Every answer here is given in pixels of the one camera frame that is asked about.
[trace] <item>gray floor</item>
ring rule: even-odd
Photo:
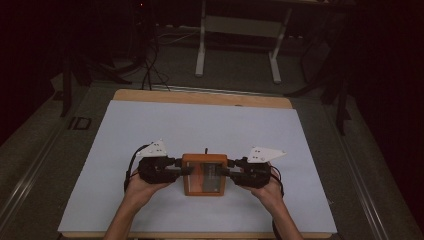
[[[299,55],[283,45],[278,63],[283,83],[272,82],[266,52],[206,51],[202,78],[194,76],[197,49],[187,45],[161,45],[156,61],[159,76],[169,77],[172,91],[237,91],[277,95],[305,86]],[[44,159],[28,195],[2,223],[1,239],[58,238],[67,200],[84,165],[103,115],[119,88],[140,88],[145,70],[127,76],[131,86],[111,83],[97,74],[89,88],[76,87],[73,109],[60,118],[61,102],[48,100],[0,148],[0,203],[5,206],[30,164]],[[152,74],[153,82],[160,82]],[[166,89],[160,85],[155,89]],[[336,130],[335,105],[322,105],[321,90],[291,99],[299,113],[339,235],[331,239],[424,239],[396,188],[384,159],[353,98],[347,110],[346,136]],[[67,129],[72,117],[91,118],[88,130]]]

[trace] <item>small box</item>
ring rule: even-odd
[[[225,154],[184,154],[183,167],[193,167],[193,172],[184,176],[186,196],[223,196],[225,176],[220,169],[227,168]]]

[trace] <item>table leg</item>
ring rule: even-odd
[[[206,21],[206,0],[202,1],[202,18],[200,20],[200,46],[197,55],[196,77],[203,76],[203,66],[205,65],[205,21]]]
[[[280,71],[278,70],[277,55],[280,51],[281,42],[284,39],[284,34],[287,29],[287,23],[289,22],[291,12],[291,8],[287,9],[286,16],[284,17],[284,22],[281,24],[280,31],[278,33],[275,48],[272,52],[269,53],[269,62],[271,64],[272,78],[274,79],[274,83],[276,84],[281,83]]]

